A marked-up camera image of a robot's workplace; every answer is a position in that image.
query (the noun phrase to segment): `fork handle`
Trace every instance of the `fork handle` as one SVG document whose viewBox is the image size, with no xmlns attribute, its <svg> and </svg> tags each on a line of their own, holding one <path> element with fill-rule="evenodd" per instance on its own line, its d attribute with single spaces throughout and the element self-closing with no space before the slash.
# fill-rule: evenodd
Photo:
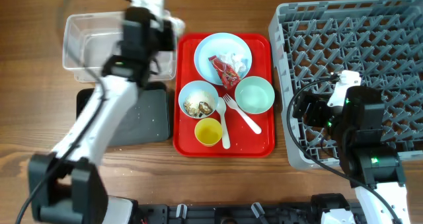
<svg viewBox="0 0 423 224">
<path fill-rule="evenodd" d="M 244 111 L 242 111 L 240 108 L 237 108 L 236 111 L 239 113 L 239 115 L 241 115 L 242 118 L 244 118 L 244 121 L 250 126 L 255 134 L 262 133 L 262 129 L 249 116 L 247 116 Z"/>
</svg>

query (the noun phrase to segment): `red tray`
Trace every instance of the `red tray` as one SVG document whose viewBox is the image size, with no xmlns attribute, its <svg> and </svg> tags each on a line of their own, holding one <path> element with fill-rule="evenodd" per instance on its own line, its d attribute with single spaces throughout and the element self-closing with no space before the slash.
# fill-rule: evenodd
<svg viewBox="0 0 423 224">
<path fill-rule="evenodd" d="M 180 90 L 191 81 L 204 80 L 196 71 L 194 52 L 198 44 L 209 35 L 187 34 L 180 40 L 178 45 L 173 146 L 181 155 L 188 157 L 265 157 L 273 151 L 275 146 L 273 107 L 263 114 L 248 114 L 262 128 L 262 133 L 258 135 L 250 129 L 237 111 L 227 107 L 225 118 L 229 139 L 231 140 L 231 148 L 228 150 L 223 148 L 221 141 L 213 147 L 205 147 L 197 141 L 194 135 L 194 128 L 199 120 L 189 118 L 179 108 L 178 97 Z M 269 41 L 259 34 L 236 35 L 242 38 L 251 50 L 252 65 L 247 77 L 259 76 L 272 83 Z M 235 88 L 226 91 L 223 86 L 214 85 L 214 87 L 217 89 L 219 96 L 228 93 L 235 99 Z M 210 118 L 220 121 L 217 112 L 210 115 Z"/>
</svg>

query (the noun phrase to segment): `red wrapper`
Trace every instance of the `red wrapper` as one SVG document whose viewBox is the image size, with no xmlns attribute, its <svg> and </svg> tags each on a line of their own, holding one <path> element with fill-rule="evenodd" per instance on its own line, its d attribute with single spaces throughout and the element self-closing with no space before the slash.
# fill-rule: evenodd
<svg viewBox="0 0 423 224">
<path fill-rule="evenodd" d="M 217 71 L 225 89 L 231 89 L 241 81 L 237 72 L 230 65 L 223 63 L 217 56 L 211 56 L 209 61 Z"/>
</svg>

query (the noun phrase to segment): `clear plastic bin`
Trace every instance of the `clear plastic bin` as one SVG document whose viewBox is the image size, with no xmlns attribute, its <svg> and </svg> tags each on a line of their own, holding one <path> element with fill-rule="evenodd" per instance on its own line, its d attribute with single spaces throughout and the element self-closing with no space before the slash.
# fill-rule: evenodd
<svg viewBox="0 0 423 224">
<path fill-rule="evenodd" d="M 102 66 L 112 53 L 119 54 L 116 43 L 122 37 L 123 12 L 87 13 L 71 15 L 67 18 L 65 27 L 65 42 L 67 49 L 73 52 L 86 66 L 100 75 Z M 161 68 L 159 75 L 151 75 L 150 81 L 168 81 L 176 75 L 176 50 L 173 52 L 159 52 L 157 61 Z M 73 61 L 63 50 L 63 68 L 72 71 L 75 79 L 82 83 L 95 80 L 84 70 L 82 65 Z M 152 71 L 157 71 L 155 63 L 151 65 Z"/>
</svg>

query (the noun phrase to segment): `spoon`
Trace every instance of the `spoon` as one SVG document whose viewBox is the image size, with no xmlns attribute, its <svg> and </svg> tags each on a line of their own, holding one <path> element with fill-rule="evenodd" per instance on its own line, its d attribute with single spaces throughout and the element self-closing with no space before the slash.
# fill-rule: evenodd
<svg viewBox="0 0 423 224">
<path fill-rule="evenodd" d="M 222 144 L 223 148 L 229 149 L 231 147 L 231 142 L 229 141 L 229 134 L 227 133 L 226 121 L 225 121 L 225 112 L 226 112 L 226 103 L 223 98 L 219 98 L 217 103 L 216 111 L 220 115 L 220 123 L 222 125 Z"/>
</svg>

